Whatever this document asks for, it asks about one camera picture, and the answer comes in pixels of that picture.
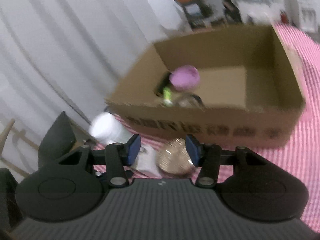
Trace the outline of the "pink plastic lid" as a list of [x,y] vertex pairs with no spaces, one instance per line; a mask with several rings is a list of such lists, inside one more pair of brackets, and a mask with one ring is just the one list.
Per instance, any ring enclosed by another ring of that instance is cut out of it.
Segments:
[[191,65],[178,67],[169,76],[171,85],[180,92],[196,88],[200,80],[199,71]]

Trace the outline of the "pink checkered tablecloth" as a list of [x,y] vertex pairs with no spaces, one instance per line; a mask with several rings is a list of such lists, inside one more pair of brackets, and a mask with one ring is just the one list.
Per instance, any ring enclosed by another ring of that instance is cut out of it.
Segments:
[[[309,201],[302,220],[319,230],[319,44],[308,35],[289,25],[274,25],[287,49],[300,60],[299,76],[305,96],[305,109],[285,145],[276,148],[249,147],[279,165],[308,188]],[[131,132],[135,131],[124,119],[117,119]],[[167,138],[140,133],[143,141],[155,148]]]

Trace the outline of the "gold lidded glass jar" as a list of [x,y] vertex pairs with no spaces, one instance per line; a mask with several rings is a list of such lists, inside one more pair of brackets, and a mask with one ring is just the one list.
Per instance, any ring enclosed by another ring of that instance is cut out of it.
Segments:
[[182,138],[166,142],[160,148],[156,155],[156,165],[165,174],[173,176],[185,176],[195,170]]

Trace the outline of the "black tape roll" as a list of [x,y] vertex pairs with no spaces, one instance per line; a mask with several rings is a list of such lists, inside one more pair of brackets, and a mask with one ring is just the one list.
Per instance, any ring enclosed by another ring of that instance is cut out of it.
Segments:
[[202,99],[193,93],[183,93],[179,95],[174,100],[173,105],[184,108],[205,108]]

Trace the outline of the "brown cardboard box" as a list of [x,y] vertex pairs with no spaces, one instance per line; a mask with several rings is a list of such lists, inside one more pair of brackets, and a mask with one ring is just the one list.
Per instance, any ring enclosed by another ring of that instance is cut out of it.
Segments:
[[[195,67],[201,107],[167,107],[155,91],[166,74]],[[176,36],[151,44],[107,99],[135,131],[174,139],[276,148],[286,144],[305,109],[300,60],[270,25]]]

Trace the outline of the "green glue stick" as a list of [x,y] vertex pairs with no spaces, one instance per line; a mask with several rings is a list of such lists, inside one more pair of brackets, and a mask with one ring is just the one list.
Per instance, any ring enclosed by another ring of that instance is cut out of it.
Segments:
[[171,93],[171,89],[169,87],[163,88],[163,104],[168,107],[173,105],[172,93]]

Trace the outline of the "white curtain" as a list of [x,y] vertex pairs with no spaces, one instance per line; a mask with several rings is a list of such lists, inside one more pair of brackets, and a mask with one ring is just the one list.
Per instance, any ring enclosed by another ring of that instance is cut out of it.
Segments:
[[3,157],[26,173],[61,112],[87,128],[154,40],[181,23],[173,0],[1,0]]

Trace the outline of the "white capped plastic bottle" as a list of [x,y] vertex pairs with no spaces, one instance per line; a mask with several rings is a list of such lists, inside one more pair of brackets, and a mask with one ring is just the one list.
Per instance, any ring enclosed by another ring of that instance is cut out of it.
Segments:
[[116,117],[108,112],[97,115],[89,127],[89,134],[102,144],[126,143],[133,134]]

